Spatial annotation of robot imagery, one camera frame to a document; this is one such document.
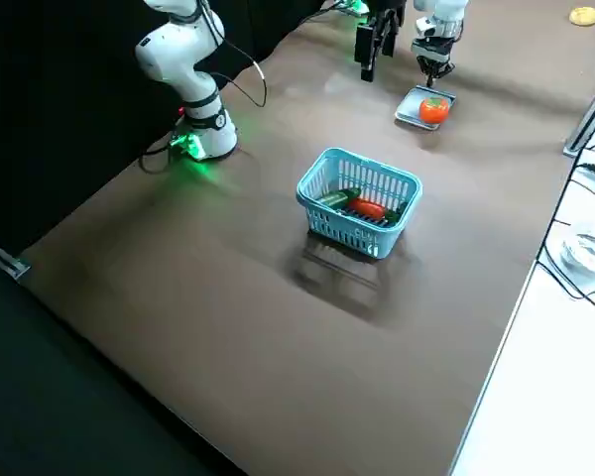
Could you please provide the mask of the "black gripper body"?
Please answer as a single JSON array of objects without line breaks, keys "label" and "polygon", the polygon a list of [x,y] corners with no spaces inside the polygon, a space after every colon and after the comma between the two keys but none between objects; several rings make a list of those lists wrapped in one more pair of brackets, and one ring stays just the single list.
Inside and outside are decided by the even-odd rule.
[{"label": "black gripper body", "polygon": [[454,39],[414,39],[411,51],[419,64],[448,63]]},{"label": "black gripper body", "polygon": [[369,9],[368,19],[386,17],[391,11],[394,12],[398,24],[401,26],[405,20],[406,0],[367,0]]}]

